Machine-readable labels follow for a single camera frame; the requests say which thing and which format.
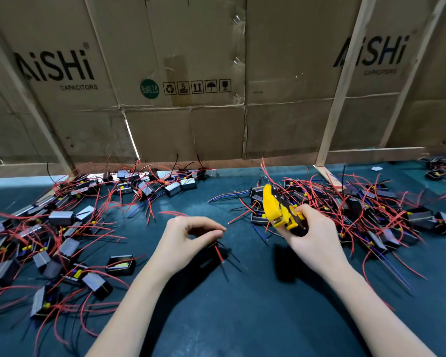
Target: yellow wire stripper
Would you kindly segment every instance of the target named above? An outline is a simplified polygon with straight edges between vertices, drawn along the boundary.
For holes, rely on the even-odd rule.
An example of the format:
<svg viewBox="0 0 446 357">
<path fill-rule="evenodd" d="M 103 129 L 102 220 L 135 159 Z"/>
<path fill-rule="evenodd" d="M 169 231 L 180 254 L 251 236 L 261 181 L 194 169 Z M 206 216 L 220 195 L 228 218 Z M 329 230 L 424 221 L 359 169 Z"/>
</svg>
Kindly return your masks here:
<svg viewBox="0 0 446 357">
<path fill-rule="evenodd" d="M 270 184 L 266 184 L 262 190 L 262 207 L 266 218 L 275 227 L 285 226 L 299 237 L 307 234 L 307 220 L 302 213 L 295 211 L 297 205 L 292 205 Z"/>
</svg>

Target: workbench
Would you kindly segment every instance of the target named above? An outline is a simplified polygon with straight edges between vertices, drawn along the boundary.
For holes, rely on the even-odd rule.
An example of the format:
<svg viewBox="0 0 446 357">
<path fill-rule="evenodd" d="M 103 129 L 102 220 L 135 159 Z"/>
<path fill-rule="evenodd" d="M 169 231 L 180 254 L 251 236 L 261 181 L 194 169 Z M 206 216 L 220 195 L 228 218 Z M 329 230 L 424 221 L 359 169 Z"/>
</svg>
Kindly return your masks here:
<svg viewBox="0 0 446 357">
<path fill-rule="evenodd" d="M 377 172 L 373 165 L 346 166 L 345 173 L 355 173 L 374 182 Z M 378 163 L 381 179 L 390 179 L 390 191 L 423 193 L 423 200 L 433 200 L 429 208 L 446 212 L 446 200 L 436 200 L 446 194 L 446 183 L 423 178 L 423 166 L 416 162 Z M 342 165 L 327 166 L 338 176 Z M 274 180 L 282 177 L 306 177 L 301 167 L 268 168 Z M 241 263 L 231 256 L 222 267 L 211 263 L 205 268 L 184 269 L 171 279 L 152 317 L 142 356 L 366 356 L 370 355 L 357 327 L 336 295 L 314 272 L 302 265 L 287 247 L 284 239 L 272 236 L 266 245 L 256 234 L 248 218 L 231 225 L 227 223 L 242 213 L 229 211 L 241 207 L 238 199 L 220 200 L 208 204 L 214 196 L 234 190 L 247 190 L 256 185 L 260 168 L 221 169 L 198 183 L 195 190 L 179 193 L 173 198 L 163 196 L 155 201 L 156 222 L 146 225 L 144 209 L 114 208 L 112 221 L 118 236 L 115 241 L 98 242 L 83 252 L 86 264 L 105 265 L 111 255 L 146 255 L 137 260 L 132 276 L 122 279 L 130 283 L 151 256 L 171 216 L 159 211 L 173 210 L 190 216 L 208 216 L 228 230 L 222 242 L 231 248 Z M 309 176 L 316 174 L 309 167 Z M 11 213 L 29 204 L 50 188 L 51 180 L 43 185 L 8 188 L 0 186 L 0 211 Z M 377 260 L 366 264 L 368 279 L 378 295 L 389 303 L 397 316 L 440 357 L 446 357 L 446 237 L 423 233 L 425 244 L 402 247 L 398 255 L 424 280 L 404 268 L 392 256 L 388 259 L 414 289 L 408 293 Z M 349 248 L 344 248 L 347 255 Z M 350 263 L 361 272 L 365 253 L 359 246 Z M 43 280 L 32 263 L 14 285 L 42 285 Z M 113 293 L 105 302 L 120 301 L 125 288 L 112 282 Z M 30 295 L 27 303 L 0 315 L 0 356 L 32 356 L 39 323 L 28 318 L 34 290 L 6 292 L 1 303 Z M 110 314 L 89 316 L 87 327 L 98 333 Z M 60 334 L 68 341 L 62 345 L 53 335 L 53 323 L 41 333 L 40 356 L 83 356 L 94 338 L 81 329 L 79 318 L 61 316 Z"/>
</svg>

